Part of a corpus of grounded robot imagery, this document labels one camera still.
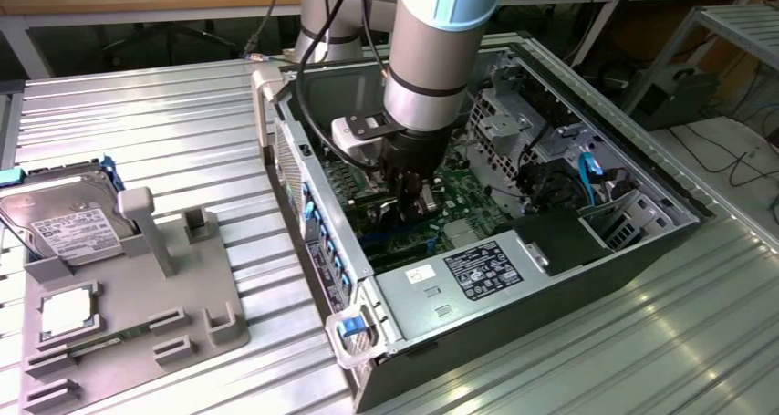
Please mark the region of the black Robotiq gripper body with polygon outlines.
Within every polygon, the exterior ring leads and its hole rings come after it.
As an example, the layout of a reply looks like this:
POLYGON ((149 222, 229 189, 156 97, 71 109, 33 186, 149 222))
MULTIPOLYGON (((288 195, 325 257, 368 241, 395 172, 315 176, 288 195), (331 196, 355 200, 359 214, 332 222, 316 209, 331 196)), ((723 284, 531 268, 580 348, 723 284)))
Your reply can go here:
POLYGON ((396 198, 396 218, 403 223, 417 223, 439 210, 433 174, 451 139, 451 129, 401 130, 383 138, 380 172, 396 198))

